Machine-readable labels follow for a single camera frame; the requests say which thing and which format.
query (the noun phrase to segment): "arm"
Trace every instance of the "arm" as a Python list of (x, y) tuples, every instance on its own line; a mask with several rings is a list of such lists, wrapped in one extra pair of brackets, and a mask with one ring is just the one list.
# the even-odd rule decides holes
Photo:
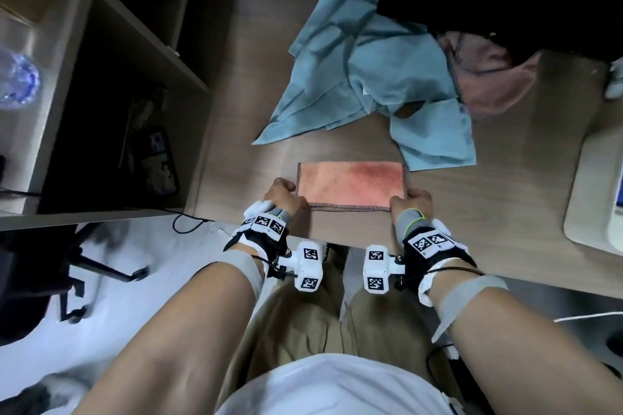
[[(433, 216), (432, 197), (422, 190), (392, 200), (394, 224), (417, 208)], [(464, 261), (446, 266), (472, 267)], [(457, 285), (478, 276), (460, 270), (435, 275), (428, 292), (439, 309)], [(504, 289), (478, 293), (449, 328), (474, 379), (499, 414), (619, 414), (623, 384), (566, 330), (529, 309)]]
[[(305, 199), (292, 190), (277, 179), (264, 199), (293, 216)], [(243, 244), (231, 249), (256, 253)], [(263, 276), (263, 263), (256, 264)], [(128, 343), (74, 415), (212, 412), (254, 306), (238, 268), (216, 262), (199, 271)]]

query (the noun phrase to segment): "light blue fabric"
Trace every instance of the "light blue fabric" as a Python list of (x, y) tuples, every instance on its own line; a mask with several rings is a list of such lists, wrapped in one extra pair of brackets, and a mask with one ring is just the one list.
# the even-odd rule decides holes
[[(476, 164), (471, 119), (457, 101), (446, 56), (425, 26), (376, 14), (378, 0), (319, 0), (290, 47), (290, 84), (269, 125), (253, 143), (337, 128), (373, 112), (409, 170)], [(407, 119), (409, 102), (426, 101)]]

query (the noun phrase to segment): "folded orange towel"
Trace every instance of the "folded orange towel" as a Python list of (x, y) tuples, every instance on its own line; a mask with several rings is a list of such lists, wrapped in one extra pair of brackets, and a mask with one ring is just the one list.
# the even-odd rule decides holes
[(404, 167), (391, 161), (299, 163), (296, 194), (312, 210), (389, 212), (389, 199), (406, 197)]

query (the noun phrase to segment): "pink towel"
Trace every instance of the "pink towel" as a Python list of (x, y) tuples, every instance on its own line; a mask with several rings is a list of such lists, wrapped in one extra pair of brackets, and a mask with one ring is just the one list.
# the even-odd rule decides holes
[(389, 212), (389, 199), (406, 197), (404, 167), (391, 161), (299, 163), (296, 194), (312, 210)]
[(540, 51), (514, 65), (505, 48), (475, 34), (449, 31), (437, 41), (448, 58), (460, 98), (476, 120), (515, 105), (536, 79)]

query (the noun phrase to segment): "khaki pants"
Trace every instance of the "khaki pants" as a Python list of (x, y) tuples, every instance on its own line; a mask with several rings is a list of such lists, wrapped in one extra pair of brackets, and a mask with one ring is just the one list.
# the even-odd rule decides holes
[[(392, 288), (384, 295), (355, 294), (339, 321), (344, 285), (331, 263), (323, 265), (316, 292), (284, 281), (249, 325), (227, 371), (217, 407), (238, 388), (266, 372), (319, 353), (341, 353), (391, 364), (434, 384), (426, 369), (433, 348), (417, 304)], [(431, 358), (441, 390), (461, 400), (444, 352)]]

